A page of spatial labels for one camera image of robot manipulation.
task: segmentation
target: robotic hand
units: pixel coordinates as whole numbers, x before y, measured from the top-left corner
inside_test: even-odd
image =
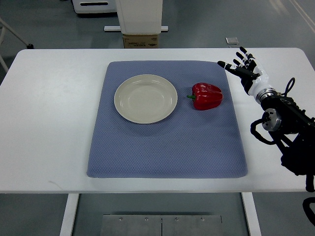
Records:
[[[233,60],[236,66],[223,61],[218,61],[218,64],[233,75],[239,76],[245,92],[253,96],[256,102],[260,104],[266,95],[276,94],[277,92],[269,85],[269,76],[260,62],[245,48],[240,47],[240,50],[244,55],[239,52],[236,53],[241,59],[241,62],[236,59]]]
[[[314,192],[315,159],[315,118],[305,115],[305,110],[300,110],[288,92],[292,89],[295,79],[292,78],[286,86],[284,93],[276,92],[269,84],[269,77],[259,61],[245,48],[240,48],[241,53],[236,55],[241,62],[233,60],[236,65],[218,61],[218,65],[228,72],[241,78],[245,92],[255,98],[264,110],[262,119],[251,124],[251,133],[260,141],[276,144],[282,152],[281,162],[287,169],[298,175],[306,175],[306,190]],[[262,124],[273,139],[263,138],[256,126]],[[294,141],[286,135],[297,134]]]

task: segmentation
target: black cable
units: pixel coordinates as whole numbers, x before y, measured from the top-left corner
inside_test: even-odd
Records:
[[[281,95],[283,95],[284,97],[286,97],[287,94],[288,94],[288,93],[291,91],[291,89],[293,88],[294,83],[295,83],[295,78],[293,77],[293,78],[291,78],[291,79],[289,80],[289,82],[288,82],[287,85],[286,85],[285,92],[282,93]]]
[[[310,204],[311,203],[315,203],[315,198],[307,198],[303,201],[303,210],[307,216],[307,218],[309,219],[309,221],[315,226],[315,214],[312,211],[312,209],[310,208]]]

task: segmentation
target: blue placemat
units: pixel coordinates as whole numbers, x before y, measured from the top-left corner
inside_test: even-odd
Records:
[[[173,113],[154,124],[119,115],[114,94],[126,79],[159,75],[177,90]],[[197,111],[191,87],[221,88],[219,107]],[[101,93],[87,175],[90,177],[236,178],[247,174],[243,145],[225,71],[207,61],[116,61],[109,64]]]

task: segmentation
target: white plate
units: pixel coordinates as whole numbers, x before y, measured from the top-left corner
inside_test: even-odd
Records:
[[[165,78],[137,75],[116,90],[114,103],[119,114],[138,124],[150,124],[168,117],[177,104],[177,92]]]

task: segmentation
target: gray floor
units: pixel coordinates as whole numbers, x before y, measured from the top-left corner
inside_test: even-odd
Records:
[[[247,48],[300,48],[315,68],[314,10],[313,0],[164,0],[162,24],[169,26],[169,32],[160,35],[159,44],[161,48],[227,48],[225,37],[237,37],[240,45]],[[78,16],[70,0],[0,0],[0,17],[37,49],[123,48],[121,33],[103,31],[104,26],[119,25],[116,13]],[[7,33],[0,54],[10,66],[24,48],[23,43]],[[0,67],[0,82],[4,77],[5,72]],[[302,210],[302,201],[311,196],[314,194],[255,193],[262,235],[314,235],[315,227]],[[181,203],[176,203],[173,194],[143,195],[142,198],[83,195],[74,235],[87,235],[80,226],[91,219],[97,218],[98,223],[93,222],[90,227],[99,227],[102,212],[93,213],[98,204],[105,212],[115,209],[161,212],[166,211],[165,206],[159,208],[161,202],[170,202],[172,211],[213,212],[215,208],[217,213],[227,214],[227,206],[224,208],[224,203],[219,201],[222,195],[181,194],[180,199]],[[0,195],[0,235],[59,235],[65,200],[66,195]],[[124,202],[124,207],[117,200]],[[149,200],[155,207],[145,204]],[[211,202],[223,204],[222,211]],[[239,221],[228,221],[230,225],[226,226],[225,235],[247,233],[240,206],[233,210]],[[90,235],[99,235],[98,230],[93,229]]]

